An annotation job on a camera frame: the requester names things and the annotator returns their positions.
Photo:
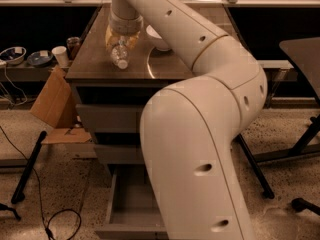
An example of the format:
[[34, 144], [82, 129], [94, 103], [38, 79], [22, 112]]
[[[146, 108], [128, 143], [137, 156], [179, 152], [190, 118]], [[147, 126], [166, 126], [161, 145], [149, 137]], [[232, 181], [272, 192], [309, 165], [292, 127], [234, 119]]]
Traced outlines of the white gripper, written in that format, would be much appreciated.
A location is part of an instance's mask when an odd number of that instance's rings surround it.
[[105, 33], [106, 50], [110, 52], [119, 44], [119, 35], [129, 36], [127, 47], [133, 50], [138, 43], [140, 33], [143, 26], [143, 18], [141, 16], [135, 19], [122, 19], [111, 12], [109, 14], [109, 26]]

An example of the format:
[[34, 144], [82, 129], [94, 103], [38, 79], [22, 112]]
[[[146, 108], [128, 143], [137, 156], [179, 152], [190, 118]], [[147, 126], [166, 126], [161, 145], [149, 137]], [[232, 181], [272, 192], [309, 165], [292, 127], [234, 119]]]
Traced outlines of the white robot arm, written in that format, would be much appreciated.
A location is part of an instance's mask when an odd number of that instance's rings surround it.
[[158, 91], [140, 122], [143, 158], [170, 240], [256, 240], [231, 142], [260, 113], [266, 75], [220, 27], [179, 0], [112, 0], [137, 11], [193, 72]]

